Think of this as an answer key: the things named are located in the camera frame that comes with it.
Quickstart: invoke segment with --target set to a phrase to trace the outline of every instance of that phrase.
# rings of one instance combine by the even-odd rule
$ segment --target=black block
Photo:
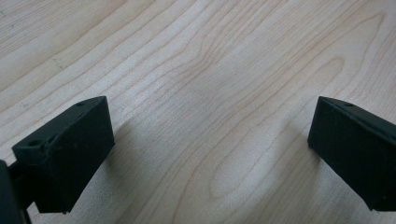
[[[396,210],[395,125],[350,103],[319,97],[308,145],[370,210]]]
[[[71,106],[13,147],[39,212],[70,212],[114,146],[105,96]]]
[[[7,165],[0,161],[0,222],[9,224],[25,223],[13,189]]]

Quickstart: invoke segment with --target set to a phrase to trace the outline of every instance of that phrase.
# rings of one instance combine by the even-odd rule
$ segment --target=3d printed part
[[[17,161],[8,172],[0,164],[0,186],[21,210],[35,202],[40,213],[70,212],[113,146],[106,97],[79,102],[12,148]]]
[[[319,97],[308,145],[370,210],[396,210],[395,125],[350,103]]]
[[[24,209],[20,209],[16,199],[11,177],[7,165],[0,161],[0,222],[1,223],[29,223]]]

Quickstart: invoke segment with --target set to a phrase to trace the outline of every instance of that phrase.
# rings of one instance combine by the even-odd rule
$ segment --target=wood grain
[[[395,223],[307,147],[318,96],[396,123],[396,3],[0,1],[0,158],[70,105],[116,146],[34,223]]]

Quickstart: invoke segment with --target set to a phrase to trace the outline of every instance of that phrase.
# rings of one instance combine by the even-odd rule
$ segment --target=light wood surface
[[[395,223],[307,147],[320,95],[396,123],[396,2],[0,1],[0,159],[70,105],[116,146],[34,223]]]

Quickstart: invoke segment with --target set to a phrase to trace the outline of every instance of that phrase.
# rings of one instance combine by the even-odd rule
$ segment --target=mounting hole
[[[41,144],[41,140],[33,140],[29,143],[29,147],[38,146]]]

